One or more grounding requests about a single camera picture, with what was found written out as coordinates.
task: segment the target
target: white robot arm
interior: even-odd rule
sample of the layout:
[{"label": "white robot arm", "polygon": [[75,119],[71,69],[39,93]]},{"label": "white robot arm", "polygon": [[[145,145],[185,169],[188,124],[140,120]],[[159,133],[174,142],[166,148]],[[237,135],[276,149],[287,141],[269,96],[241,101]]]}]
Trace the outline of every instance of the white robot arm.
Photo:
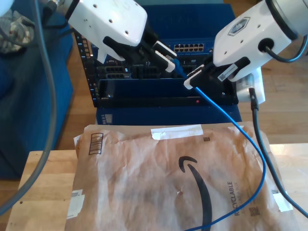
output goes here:
[{"label": "white robot arm", "polygon": [[217,34],[213,56],[188,75],[185,87],[197,87],[202,77],[228,78],[236,81],[241,100],[250,101],[251,85],[257,88],[259,103],[264,102],[261,66],[272,59],[266,47],[280,53],[298,35],[307,35],[307,21],[308,0],[261,1]]},{"label": "white robot arm", "polygon": [[177,55],[160,41],[147,25],[147,13],[133,0],[66,0],[69,24],[99,48],[98,61],[110,55],[135,63],[153,61],[162,71],[175,65]]}]

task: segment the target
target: blue fabric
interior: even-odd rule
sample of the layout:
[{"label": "blue fabric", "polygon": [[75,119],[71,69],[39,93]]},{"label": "blue fabric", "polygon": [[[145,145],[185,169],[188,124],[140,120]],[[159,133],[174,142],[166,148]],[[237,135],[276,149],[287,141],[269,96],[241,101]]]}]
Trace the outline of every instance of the blue fabric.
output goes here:
[{"label": "blue fabric", "polygon": [[[16,0],[12,9],[32,19],[31,0]],[[54,15],[50,24],[62,24],[64,17]],[[45,31],[46,39],[52,38],[57,30]],[[71,35],[48,44],[47,50],[57,92],[57,128],[55,146],[61,132],[66,111],[73,93],[66,60],[73,45]],[[13,86],[0,99],[0,179],[21,177],[30,151],[43,150],[47,139],[50,120],[50,93],[38,48],[25,53],[2,58]]]}]

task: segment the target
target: robot arm logo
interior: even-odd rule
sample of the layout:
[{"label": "robot arm logo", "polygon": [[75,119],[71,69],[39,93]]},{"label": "robot arm logo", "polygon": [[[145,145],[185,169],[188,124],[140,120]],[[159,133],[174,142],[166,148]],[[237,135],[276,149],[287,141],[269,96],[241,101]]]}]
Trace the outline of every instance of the robot arm logo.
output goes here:
[{"label": "robot arm logo", "polygon": [[[184,161],[192,161],[197,163],[197,161],[190,157],[190,156],[181,156],[179,158],[179,167],[182,170],[182,172],[185,173],[185,168],[184,168]],[[210,194],[208,192],[208,189],[206,187],[205,182],[203,181],[202,177],[200,176],[199,172],[190,164],[187,165],[189,167],[189,169],[191,170],[199,191],[200,191],[200,195],[201,195],[201,202],[202,202],[202,225],[207,225],[209,223],[212,222],[212,204],[211,204],[211,198],[210,198]],[[202,229],[202,231],[210,231],[211,227],[208,227],[206,229]]]},{"label": "robot arm logo", "polygon": [[238,34],[239,32],[241,32],[242,30],[245,29],[245,27],[247,26],[248,22],[250,20],[250,17],[245,17],[242,20],[240,20],[237,24],[235,24],[230,32],[228,33],[228,35],[230,36],[235,36],[236,34]]}]

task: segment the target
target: blue ethernet cable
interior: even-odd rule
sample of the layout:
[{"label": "blue ethernet cable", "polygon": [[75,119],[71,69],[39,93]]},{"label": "blue ethernet cable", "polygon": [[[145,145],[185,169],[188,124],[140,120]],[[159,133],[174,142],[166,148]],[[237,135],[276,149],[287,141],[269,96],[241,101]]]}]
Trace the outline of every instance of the blue ethernet cable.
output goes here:
[{"label": "blue ethernet cable", "polygon": [[[187,75],[184,73],[183,68],[180,65],[180,62],[177,59],[174,59],[172,61],[175,64],[175,71],[177,72],[177,74],[181,75],[184,79],[187,79]],[[241,209],[243,209],[246,205],[251,203],[256,198],[256,196],[259,194],[259,192],[262,189],[263,183],[265,181],[265,175],[266,175],[265,158],[264,158],[262,152],[260,151],[260,149],[258,148],[258,146],[255,144],[255,142],[247,135],[247,133],[221,107],[219,107],[206,94],[204,94],[204,92],[202,92],[199,88],[195,88],[195,90],[196,90],[196,92],[198,92],[200,94],[200,96],[202,98],[204,98],[208,103],[210,103],[213,107],[215,107],[218,111],[220,111],[231,123],[233,123],[233,125],[236,126],[236,128],[251,142],[251,144],[253,145],[253,147],[256,149],[256,151],[258,152],[258,154],[261,157],[262,164],[263,164],[263,172],[262,172],[262,178],[261,178],[260,184],[259,184],[256,192],[245,203],[243,203],[242,205],[237,207],[235,210],[233,210],[233,211],[223,215],[222,217],[214,220],[210,224],[203,225],[203,226],[198,226],[198,227],[195,227],[195,228],[191,228],[191,229],[188,229],[186,231],[194,231],[194,230],[199,230],[199,229],[206,229],[206,228],[211,227],[212,225],[220,222],[221,220],[223,220],[223,219],[225,219],[225,218],[235,214],[236,212],[240,211]]]}]

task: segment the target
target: barcode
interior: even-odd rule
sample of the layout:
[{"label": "barcode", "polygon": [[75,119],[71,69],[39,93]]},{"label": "barcode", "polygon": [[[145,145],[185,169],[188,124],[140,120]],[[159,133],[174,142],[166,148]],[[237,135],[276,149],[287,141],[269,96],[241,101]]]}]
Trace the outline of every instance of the barcode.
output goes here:
[{"label": "barcode", "polygon": [[102,154],[103,133],[93,133],[91,135],[89,155]]},{"label": "barcode", "polygon": [[224,74],[221,74],[220,76],[218,76],[218,79],[222,82],[226,79],[227,77]]},{"label": "barcode", "polygon": [[260,211],[258,207],[251,207],[249,208],[249,212],[250,212],[250,216],[254,217],[254,216],[259,216],[260,215]]}]

